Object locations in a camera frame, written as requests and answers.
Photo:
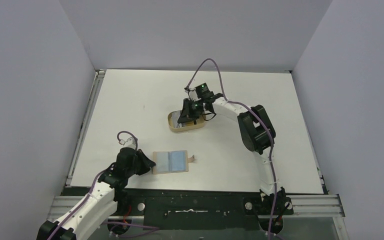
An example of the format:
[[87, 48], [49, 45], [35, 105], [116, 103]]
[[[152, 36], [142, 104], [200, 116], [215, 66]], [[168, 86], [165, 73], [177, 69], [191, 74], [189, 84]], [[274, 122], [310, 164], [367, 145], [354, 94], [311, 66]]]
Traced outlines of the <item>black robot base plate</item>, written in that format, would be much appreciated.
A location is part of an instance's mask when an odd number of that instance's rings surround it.
[[276, 195], [257, 192], [127, 189], [110, 197], [112, 216], [143, 220], [151, 230], [223, 230], [263, 227], [278, 232], [282, 217], [294, 213], [292, 200], [281, 189]]

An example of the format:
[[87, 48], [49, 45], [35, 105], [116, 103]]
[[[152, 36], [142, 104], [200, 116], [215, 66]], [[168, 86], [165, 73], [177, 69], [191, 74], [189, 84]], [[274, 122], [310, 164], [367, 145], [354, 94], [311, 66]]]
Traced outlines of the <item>aluminium front frame rail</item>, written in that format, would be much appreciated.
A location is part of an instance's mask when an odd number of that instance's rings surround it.
[[288, 218], [331, 218], [338, 238], [350, 238], [344, 221], [345, 210], [338, 194], [293, 194], [289, 197], [293, 214]]

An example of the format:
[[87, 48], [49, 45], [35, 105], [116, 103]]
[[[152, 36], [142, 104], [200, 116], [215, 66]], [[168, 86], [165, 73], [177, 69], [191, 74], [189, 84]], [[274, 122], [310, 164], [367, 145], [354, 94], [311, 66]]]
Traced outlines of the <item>aluminium table edge rail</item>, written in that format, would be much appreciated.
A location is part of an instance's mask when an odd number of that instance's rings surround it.
[[71, 185], [74, 172], [76, 169], [76, 165], [80, 156], [80, 152], [83, 146], [83, 142], [85, 139], [85, 136], [87, 134], [87, 130], [89, 127], [89, 123], [91, 120], [91, 117], [93, 115], [94, 106], [96, 104], [97, 97], [99, 95], [99, 91], [102, 85], [102, 82], [104, 80], [104, 77], [106, 75], [107, 70], [106, 69], [98, 69], [95, 71], [95, 78], [92, 83], [92, 88], [88, 97], [88, 102], [86, 106], [86, 110], [81, 122], [79, 135], [77, 137], [76, 146], [74, 149], [73, 157], [70, 163], [70, 167], [68, 170], [68, 175], [65, 181], [65, 187], [69, 187]]

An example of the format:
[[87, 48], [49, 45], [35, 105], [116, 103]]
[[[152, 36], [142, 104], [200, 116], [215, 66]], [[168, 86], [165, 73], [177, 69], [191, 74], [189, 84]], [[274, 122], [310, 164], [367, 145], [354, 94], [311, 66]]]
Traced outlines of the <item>beige oval tray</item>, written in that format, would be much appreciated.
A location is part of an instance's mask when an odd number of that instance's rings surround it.
[[[178, 124], [177, 122], [173, 122], [172, 119], [171, 119], [171, 113], [168, 114], [167, 116], [167, 121], [168, 121], [168, 126], [169, 126], [169, 129], [174, 132], [174, 133], [180, 133], [180, 132], [186, 132], [186, 131], [191, 131], [191, 130], [195, 130], [195, 129], [199, 129], [197, 127], [182, 127], [182, 124]], [[205, 119], [201, 116], [198, 120], [201, 120], [201, 121], [205, 121]]]

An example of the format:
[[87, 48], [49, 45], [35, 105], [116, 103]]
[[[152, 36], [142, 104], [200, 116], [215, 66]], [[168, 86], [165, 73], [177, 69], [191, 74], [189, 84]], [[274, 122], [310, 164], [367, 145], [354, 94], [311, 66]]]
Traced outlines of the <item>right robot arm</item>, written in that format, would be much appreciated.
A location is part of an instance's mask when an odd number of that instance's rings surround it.
[[273, 163], [276, 131], [262, 105], [247, 106], [228, 100], [222, 93], [209, 90], [206, 83], [185, 87], [188, 97], [183, 100], [177, 125], [207, 120], [207, 115], [223, 116], [238, 124], [244, 147], [255, 159], [259, 176], [261, 203], [273, 215], [291, 215], [293, 204], [279, 182]]

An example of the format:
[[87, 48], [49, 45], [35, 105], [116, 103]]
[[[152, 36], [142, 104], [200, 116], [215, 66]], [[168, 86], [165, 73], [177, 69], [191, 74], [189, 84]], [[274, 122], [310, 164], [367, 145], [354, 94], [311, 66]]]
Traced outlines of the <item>blue credit card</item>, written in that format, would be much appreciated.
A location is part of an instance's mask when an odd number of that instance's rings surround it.
[[169, 152], [170, 172], [181, 172], [187, 169], [187, 152], [185, 150]]

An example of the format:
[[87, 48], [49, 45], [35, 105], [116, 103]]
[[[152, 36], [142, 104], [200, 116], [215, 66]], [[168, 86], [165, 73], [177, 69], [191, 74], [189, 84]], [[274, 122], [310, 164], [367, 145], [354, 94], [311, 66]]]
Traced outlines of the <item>light blue ID card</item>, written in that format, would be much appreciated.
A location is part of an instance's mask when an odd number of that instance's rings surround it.
[[173, 122], [178, 122], [178, 120], [179, 120], [179, 117], [180, 117], [180, 112], [179, 111], [174, 111], [174, 112], [172, 112], [171, 113], [171, 120], [173, 121]]

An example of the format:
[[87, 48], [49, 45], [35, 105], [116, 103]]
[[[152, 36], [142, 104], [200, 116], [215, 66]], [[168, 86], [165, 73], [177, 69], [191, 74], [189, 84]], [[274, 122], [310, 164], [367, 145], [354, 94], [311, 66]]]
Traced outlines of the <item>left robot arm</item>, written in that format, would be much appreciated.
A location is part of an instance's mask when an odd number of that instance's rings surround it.
[[38, 240], [86, 240], [118, 209], [129, 178], [148, 173], [156, 163], [141, 149], [121, 148], [115, 162], [100, 171], [84, 197], [54, 221], [39, 228]]

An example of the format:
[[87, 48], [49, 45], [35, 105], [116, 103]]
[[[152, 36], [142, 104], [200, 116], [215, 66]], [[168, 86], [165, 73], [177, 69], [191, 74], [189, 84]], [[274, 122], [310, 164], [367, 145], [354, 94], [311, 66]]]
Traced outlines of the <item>silver credit card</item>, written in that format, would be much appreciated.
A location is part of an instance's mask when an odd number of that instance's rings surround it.
[[168, 152], [157, 152], [155, 154], [156, 166], [155, 172], [166, 173], [170, 170], [170, 155]]

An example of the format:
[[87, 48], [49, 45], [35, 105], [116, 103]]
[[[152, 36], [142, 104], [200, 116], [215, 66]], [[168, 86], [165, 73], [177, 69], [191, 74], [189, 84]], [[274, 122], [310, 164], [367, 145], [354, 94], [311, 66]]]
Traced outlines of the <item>gold card with black stripe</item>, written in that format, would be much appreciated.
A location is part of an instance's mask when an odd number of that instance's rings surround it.
[[202, 128], [205, 125], [205, 121], [201, 121], [200, 119], [197, 119], [195, 121], [185, 122], [182, 124], [182, 127], [184, 128]]

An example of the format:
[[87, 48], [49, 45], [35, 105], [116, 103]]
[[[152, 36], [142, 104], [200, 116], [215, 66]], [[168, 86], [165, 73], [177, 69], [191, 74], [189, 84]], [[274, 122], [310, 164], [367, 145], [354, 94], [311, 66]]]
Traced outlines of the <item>beige leather card holder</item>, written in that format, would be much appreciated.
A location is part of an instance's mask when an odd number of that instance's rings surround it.
[[152, 168], [154, 175], [183, 173], [189, 171], [189, 163], [195, 161], [195, 155], [188, 155], [187, 150], [155, 151], [152, 160], [156, 165]]

